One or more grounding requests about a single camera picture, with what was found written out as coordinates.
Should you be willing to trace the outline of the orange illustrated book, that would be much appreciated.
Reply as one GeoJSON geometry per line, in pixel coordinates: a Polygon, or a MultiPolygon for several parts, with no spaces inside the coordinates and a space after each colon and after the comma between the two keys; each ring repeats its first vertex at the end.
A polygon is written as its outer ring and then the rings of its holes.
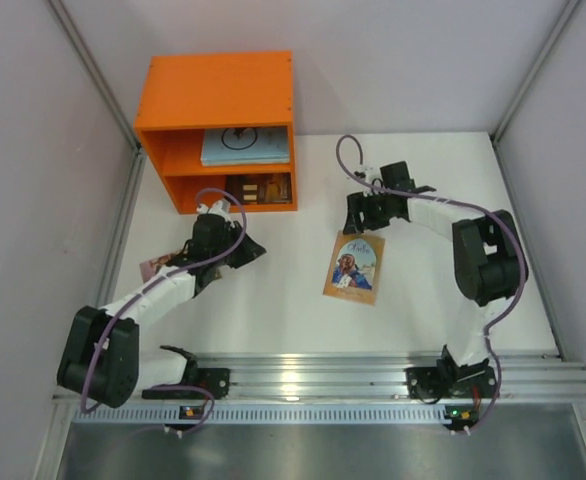
{"type": "Polygon", "coordinates": [[[370,234],[338,232],[323,294],[374,305],[380,282],[385,240],[370,234]]]}

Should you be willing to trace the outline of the dark brown sunset book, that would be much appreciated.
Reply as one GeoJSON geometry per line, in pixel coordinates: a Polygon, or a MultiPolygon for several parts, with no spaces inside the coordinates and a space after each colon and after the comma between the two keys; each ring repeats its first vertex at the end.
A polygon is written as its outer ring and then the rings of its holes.
{"type": "Polygon", "coordinates": [[[287,204],[292,201],[288,173],[230,175],[225,190],[243,205],[287,204]]]}

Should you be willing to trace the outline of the pink illustrated fairy-tale book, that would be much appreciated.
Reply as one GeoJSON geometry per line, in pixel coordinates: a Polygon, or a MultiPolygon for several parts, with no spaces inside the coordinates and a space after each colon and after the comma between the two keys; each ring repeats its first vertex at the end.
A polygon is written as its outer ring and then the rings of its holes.
{"type": "Polygon", "coordinates": [[[175,255],[177,252],[170,252],[159,257],[152,258],[150,260],[146,260],[139,264],[140,274],[142,278],[142,282],[146,283],[149,281],[154,275],[158,273],[158,271],[166,265],[175,255]]]}

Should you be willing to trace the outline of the light blue cat book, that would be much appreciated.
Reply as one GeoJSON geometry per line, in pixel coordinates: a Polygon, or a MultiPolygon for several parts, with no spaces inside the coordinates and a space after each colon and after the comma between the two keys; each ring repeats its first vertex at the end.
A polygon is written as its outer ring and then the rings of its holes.
{"type": "Polygon", "coordinates": [[[285,127],[227,127],[204,133],[204,166],[287,164],[290,160],[285,127]]]}

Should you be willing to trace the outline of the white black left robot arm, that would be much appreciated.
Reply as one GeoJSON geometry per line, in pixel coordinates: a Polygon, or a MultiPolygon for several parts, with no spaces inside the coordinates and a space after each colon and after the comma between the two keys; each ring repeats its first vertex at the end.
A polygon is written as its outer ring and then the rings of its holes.
{"type": "Polygon", "coordinates": [[[136,393],[200,392],[194,354],[171,345],[143,351],[142,338],[201,294],[221,268],[239,269],[265,252],[248,235],[245,220],[198,215],[191,239],[141,287],[108,305],[76,312],[58,367],[58,386],[79,394],[83,413],[100,406],[118,408],[136,393]]]}

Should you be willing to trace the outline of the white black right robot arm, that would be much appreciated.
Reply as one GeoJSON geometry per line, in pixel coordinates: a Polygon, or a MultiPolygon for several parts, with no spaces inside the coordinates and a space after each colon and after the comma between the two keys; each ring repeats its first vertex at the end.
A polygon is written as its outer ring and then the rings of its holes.
{"type": "Polygon", "coordinates": [[[474,389],[483,398],[496,395],[501,368],[490,331],[514,310],[529,275],[511,213],[419,187],[404,162],[381,168],[360,164],[346,174],[364,189],[347,197],[344,233],[380,230],[401,219],[429,229],[452,246],[461,311],[435,365],[410,370],[412,397],[451,398],[474,389]]]}

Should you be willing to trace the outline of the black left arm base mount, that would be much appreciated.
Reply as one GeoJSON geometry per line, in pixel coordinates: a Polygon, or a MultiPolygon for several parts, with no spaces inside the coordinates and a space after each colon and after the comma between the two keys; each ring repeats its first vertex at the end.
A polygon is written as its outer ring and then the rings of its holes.
{"type": "Polygon", "coordinates": [[[228,368],[199,368],[176,385],[154,386],[142,391],[145,400],[215,400],[226,397],[230,388],[228,368]]]}

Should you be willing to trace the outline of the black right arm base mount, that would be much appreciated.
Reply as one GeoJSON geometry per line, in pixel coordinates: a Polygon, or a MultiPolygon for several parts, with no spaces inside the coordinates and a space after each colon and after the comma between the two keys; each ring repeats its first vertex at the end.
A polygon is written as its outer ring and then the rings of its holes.
{"type": "Polygon", "coordinates": [[[427,404],[449,399],[488,399],[497,379],[491,367],[444,372],[437,367],[411,367],[405,371],[409,397],[427,404]]]}

